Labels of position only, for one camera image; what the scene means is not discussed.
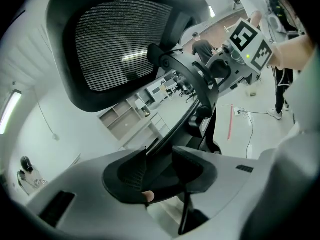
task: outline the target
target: mesh chair backrest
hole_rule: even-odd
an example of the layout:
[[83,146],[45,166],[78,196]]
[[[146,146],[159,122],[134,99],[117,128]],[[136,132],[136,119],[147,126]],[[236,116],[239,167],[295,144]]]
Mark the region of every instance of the mesh chair backrest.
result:
[[151,1],[120,0],[85,12],[75,43],[89,88],[103,92],[151,74],[148,46],[160,44],[171,10]]

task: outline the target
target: black vent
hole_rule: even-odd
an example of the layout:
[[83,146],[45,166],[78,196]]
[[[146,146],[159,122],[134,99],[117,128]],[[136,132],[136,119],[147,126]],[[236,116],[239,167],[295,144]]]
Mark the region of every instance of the black vent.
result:
[[79,63],[89,88],[103,92],[153,72],[150,44],[159,45],[172,8],[120,0],[88,10],[75,30]]
[[59,192],[39,217],[55,228],[74,197],[72,193]]
[[236,169],[247,172],[247,173],[252,173],[252,171],[254,170],[254,168],[245,166],[245,165],[238,165]]
[[141,192],[142,182],[147,171],[145,155],[137,155],[119,167],[118,178],[128,187]]

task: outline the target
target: wire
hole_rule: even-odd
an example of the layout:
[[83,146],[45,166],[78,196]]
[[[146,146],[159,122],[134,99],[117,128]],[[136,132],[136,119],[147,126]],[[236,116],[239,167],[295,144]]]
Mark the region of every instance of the wire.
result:
[[254,135],[254,124],[252,123],[252,120],[251,120],[251,118],[250,118],[250,116],[249,116],[249,114],[248,114],[248,111],[245,111],[245,110],[239,110],[239,113],[246,113],[246,115],[247,115],[247,117],[249,118],[249,120],[250,120],[250,123],[251,123],[251,129],[252,129],[252,133],[251,133],[251,136],[250,136],[250,140],[249,140],[249,143],[248,143],[248,145],[246,146],[246,159],[248,159],[248,148],[249,148],[249,145],[250,145],[250,143],[251,143],[251,138],[252,138],[252,136]]
[[268,113],[265,113],[265,112],[251,112],[251,111],[247,111],[247,110],[239,110],[239,113],[242,113],[242,112],[246,112],[247,114],[252,113],[252,114],[266,114],[266,115],[268,115]]
[[226,107],[226,106],[231,107],[232,105],[220,105],[220,106],[217,106],[217,108]]
[[248,116],[248,118],[249,118],[249,120],[251,122],[251,129],[252,129],[252,133],[251,133],[251,136],[250,136],[250,140],[249,140],[248,146],[246,146],[246,158],[248,159],[248,148],[249,148],[249,145],[251,143],[251,138],[254,135],[254,124],[252,123],[251,118],[250,118],[250,116],[249,116],[247,111],[246,111],[246,115]]
[[252,113],[252,114],[266,114],[266,115],[268,115],[268,113],[265,113],[265,112],[251,112],[251,111],[247,111],[247,110],[239,110],[238,112],[239,112],[239,114],[240,114],[240,113],[246,113],[246,115],[247,115],[247,117],[249,118],[250,123],[251,123],[252,133],[251,133],[251,136],[250,136],[249,143],[248,143],[248,145],[246,146],[246,158],[248,159],[248,148],[249,148],[249,145],[250,145],[250,143],[251,143],[251,138],[252,138],[252,136],[254,135],[254,124],[252,123],[252,120],[251,120],[251,118],[250,118],[250,116],[249,116],[248,113]]
[[33,91],[34,91],[34,95],[35,95],[36,102],[38,103],[39,109],[40,109],[41,114],[42,114],[42,116],[43,116],[43,119],[44,119],[44,121],[46,122],[46,125],[48,126],[48,128],[50,129],[51,133],[54,135],[55,133],[52,131],[52,129],[51,129],[51,127],[50,127],[50,125],[49,125],[49,123],[48,123],[48,121],[47,121],[47,119],[46,119],[46,117],[45,117],[45,115],[44,115],[44,112],[42,111],[42,108],[41,108],[41,106],[40,106],[36,89],[33,88]]

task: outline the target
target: wall outlet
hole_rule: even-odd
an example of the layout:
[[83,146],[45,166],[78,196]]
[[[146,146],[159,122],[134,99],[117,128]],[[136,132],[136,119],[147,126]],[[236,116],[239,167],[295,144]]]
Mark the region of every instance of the wall outlet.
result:
[[240,110],[241,110],[240,107],[235,107],[235,108],[233,109],[234,115],[235,115],[236,117],[237,117],[237,116],[240,116],[240,113],[239,113]]
[[59,136],[56,135],[55,133],[52,135],[52,139],[57,141],[57,142],[60,140]]

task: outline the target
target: person in black shirt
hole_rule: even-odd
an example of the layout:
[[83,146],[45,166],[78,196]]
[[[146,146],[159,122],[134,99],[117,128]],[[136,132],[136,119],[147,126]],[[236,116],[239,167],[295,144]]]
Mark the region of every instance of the person in black shirt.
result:
[[212,50],[214,50],[213,46],[207,41],[202,40],[199,33],[193,33],[193,39],[195,42],[192,45],[192,54],[198,54],[200,60],[207,64],[210,58],[213,56]]

